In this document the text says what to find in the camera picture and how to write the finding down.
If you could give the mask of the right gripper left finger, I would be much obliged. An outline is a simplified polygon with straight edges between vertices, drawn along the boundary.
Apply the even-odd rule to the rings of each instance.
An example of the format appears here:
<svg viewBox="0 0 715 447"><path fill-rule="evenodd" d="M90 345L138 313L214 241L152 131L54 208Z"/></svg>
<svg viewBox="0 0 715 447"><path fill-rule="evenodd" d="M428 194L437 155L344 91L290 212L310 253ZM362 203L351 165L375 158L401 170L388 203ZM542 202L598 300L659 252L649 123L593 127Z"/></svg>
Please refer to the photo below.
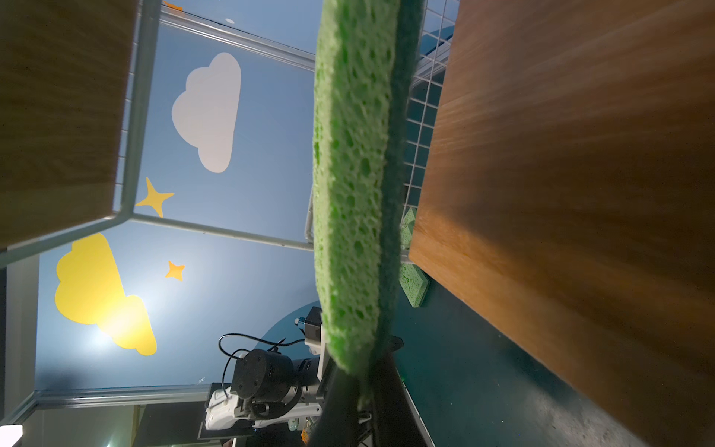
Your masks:
<svg viewBox="0 0 715 447"><path fill-rule="evenodd" d="M359 443L360 380L333 363L323 413L310 435L310 447L353 447Z"/></svg>

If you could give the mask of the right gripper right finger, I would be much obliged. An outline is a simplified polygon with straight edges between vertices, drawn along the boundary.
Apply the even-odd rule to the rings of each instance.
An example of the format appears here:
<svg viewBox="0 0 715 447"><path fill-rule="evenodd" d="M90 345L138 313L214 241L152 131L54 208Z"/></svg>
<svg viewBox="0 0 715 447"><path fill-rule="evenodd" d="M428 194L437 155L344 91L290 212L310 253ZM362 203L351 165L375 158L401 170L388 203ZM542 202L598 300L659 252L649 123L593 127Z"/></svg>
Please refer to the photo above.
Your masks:
<svg viewBox="0 0 715 447"><path fill-rule="evenodd" d="M404 347L400 337L391 335L384 355L371 372L372 437L374 446L426 446L400 378L393 353Z"/></svg>

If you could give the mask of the green sponge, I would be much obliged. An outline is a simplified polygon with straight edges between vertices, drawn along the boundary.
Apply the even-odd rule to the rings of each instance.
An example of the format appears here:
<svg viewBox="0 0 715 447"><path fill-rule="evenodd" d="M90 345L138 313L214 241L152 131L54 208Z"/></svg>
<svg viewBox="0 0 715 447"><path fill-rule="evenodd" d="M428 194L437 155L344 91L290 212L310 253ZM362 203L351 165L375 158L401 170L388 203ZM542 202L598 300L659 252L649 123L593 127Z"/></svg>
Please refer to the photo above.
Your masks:
<svg viewBox="0 0 715 447"><path fill-rule="evenodd" d="M400 286L413 308L422 305L429 285L429 277L415 264L403 264L400 267Z"/></svg>
<svg viewBox="0 0 715 447"><path fill-rule="evenodd" d="M313 234L329 352L366 378L400 283L407 106L421 1L328 1L318 32Z"/></svg>
<svg viewBox="0 0 715 447"><path fill-rule="evenodd" d="M408 251L413 239L413 229L416 221L415 208L409 207L402 218L400 225L400 247L402 251Z"/></svg>

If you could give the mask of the white wire wooden shelf rack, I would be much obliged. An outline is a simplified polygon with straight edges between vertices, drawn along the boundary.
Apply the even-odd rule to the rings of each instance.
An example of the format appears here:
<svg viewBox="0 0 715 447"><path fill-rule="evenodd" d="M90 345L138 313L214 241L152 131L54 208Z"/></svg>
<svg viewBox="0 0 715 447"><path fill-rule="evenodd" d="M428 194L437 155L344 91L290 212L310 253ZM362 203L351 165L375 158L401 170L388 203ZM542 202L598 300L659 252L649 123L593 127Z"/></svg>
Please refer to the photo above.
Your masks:
<svg viewBox="0 0 715 447"><path fill-rule="evenodd" d="M1 261L40 261L37 385L214 380L221 333L320 303L326 2L258 7L312 33L287 61L158 1L2 3ZM411 260L642 441L713 445L713 3L462 1L435 126L410 110Z"/></svg>

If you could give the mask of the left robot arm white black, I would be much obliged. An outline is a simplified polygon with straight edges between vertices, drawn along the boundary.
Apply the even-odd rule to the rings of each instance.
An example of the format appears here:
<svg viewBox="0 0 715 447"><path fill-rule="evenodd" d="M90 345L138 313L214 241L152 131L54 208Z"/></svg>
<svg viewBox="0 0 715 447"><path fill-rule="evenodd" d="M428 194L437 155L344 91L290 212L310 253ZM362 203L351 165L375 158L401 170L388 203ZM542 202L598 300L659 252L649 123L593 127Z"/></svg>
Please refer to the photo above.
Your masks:
<svg viewBox="0 0 715 447"><path fill-rule="evenodd" d="M239 348L227 356L226 367L233 367L230 380L222 374L206 401L202 434L232 430L257 430L276 424L289 429L304 428L323 413L325 387L322 380L330 357L325 344L305 339L311 356L291 359L281 348L289 343L269 343L268 349Z"/></svg>

